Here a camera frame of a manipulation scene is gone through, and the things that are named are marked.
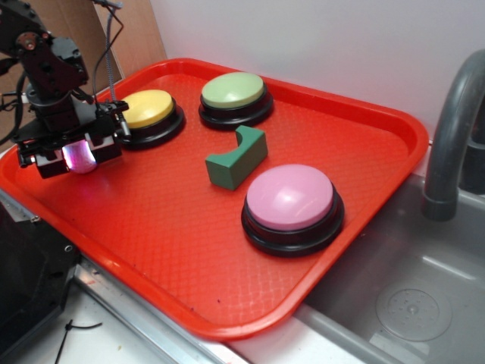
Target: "foam block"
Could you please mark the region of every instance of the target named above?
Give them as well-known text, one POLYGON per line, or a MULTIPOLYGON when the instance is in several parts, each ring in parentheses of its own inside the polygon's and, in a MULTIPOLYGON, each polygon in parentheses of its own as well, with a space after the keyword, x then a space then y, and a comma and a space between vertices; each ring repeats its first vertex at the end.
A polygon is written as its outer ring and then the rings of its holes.
POLYGON ((205 159, 211 182, 234 191, 268 155, 264 131, 244 125, 236 129, 238 147, 205 159))

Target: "red tray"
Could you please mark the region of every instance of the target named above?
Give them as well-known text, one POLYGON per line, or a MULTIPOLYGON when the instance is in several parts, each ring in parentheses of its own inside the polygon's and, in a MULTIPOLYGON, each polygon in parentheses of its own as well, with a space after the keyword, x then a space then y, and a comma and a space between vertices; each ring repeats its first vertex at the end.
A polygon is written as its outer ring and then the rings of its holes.
POLYGON ((265 78, 274 112, 257 128, 269 156, 236 191, 217 187, 205 158, 235 149, 236 135, 202 125, 199 97, 208 80, 231 71, 173 59, 116 86, 120 99, 143 89, 176 99, 187 125, 165 145, 48 180, 20 169, 14 150, 0 160, 3 190, 180 325, 215 340, 248 337, 291 315, 428 145, 426 130, 400 111, 265 78), (297 259, 258 251, 240 224, 251 181, 289 163, 323 171, 346 207, 337 239, 297 259))

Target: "stainless steel sink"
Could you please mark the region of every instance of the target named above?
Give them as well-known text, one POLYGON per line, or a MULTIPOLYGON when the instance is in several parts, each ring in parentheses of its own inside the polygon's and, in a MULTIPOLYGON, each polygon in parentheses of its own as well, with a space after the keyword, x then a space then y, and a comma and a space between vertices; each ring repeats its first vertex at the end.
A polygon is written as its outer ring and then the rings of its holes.
POLYGON ((483 363, 485 202, 460 192, 453 220, 428 221, 422 185, 402 185, 305 303, 400 362, 483 363))

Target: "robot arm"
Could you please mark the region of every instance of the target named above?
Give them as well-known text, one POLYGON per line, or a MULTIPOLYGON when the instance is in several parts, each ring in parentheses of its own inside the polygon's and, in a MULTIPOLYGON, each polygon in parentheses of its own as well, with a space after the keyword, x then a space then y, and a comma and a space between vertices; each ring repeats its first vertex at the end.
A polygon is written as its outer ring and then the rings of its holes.
POLYGON ((129 133, 122 115, 128 105, 78 99, 83 94, 79 87, 89 77, 72 39, 53 37, 29 4, 2 0, 0 52, 10 57, 2 60, 0 74, 22 65, 30 82, 26 96, 36 114, 12 138, 21 167, 36 164, 42 177, 65 173, 69 167, 62 147, 80 140, 87 141, 98 163, 121 154, 117 135, 129 133))

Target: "yellow button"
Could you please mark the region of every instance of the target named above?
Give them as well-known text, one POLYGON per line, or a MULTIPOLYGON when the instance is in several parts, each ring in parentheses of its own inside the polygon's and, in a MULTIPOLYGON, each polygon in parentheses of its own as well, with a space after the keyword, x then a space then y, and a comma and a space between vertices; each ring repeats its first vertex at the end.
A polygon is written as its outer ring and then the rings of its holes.
POLYGON ((174 108, 170 93, 160 89, 139 91, 125 97, 123 101, 130 107, 123 111, 130 129, 153 125, 169 115, 174 108))

